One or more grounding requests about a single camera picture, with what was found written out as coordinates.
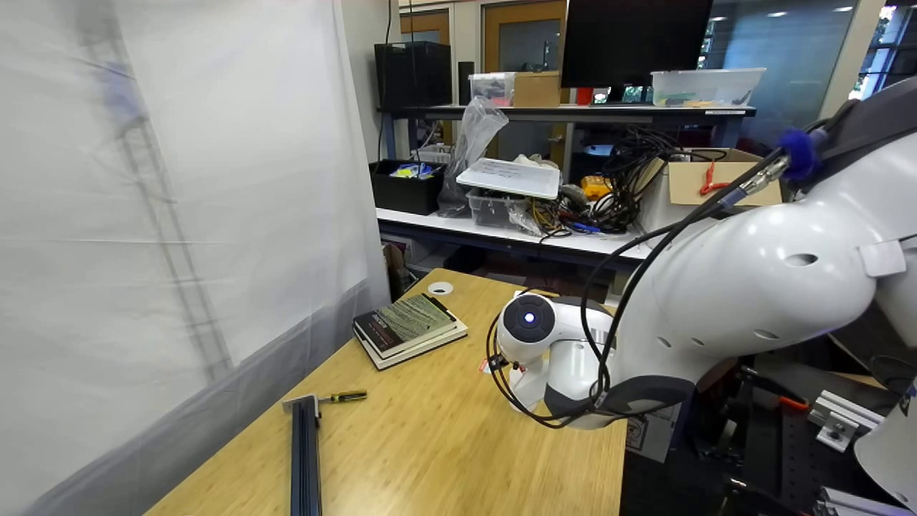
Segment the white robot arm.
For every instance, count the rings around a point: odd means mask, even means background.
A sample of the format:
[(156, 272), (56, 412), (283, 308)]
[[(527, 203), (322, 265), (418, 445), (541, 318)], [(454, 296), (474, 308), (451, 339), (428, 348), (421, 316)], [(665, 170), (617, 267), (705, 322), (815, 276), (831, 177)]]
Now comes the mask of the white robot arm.
[(844, 107), (657, 234), (617, 310), (514, 296), (488, 368), (544, 428), (685, 404), (720, 362), (878, 308), (917, 340), (917, 81)]

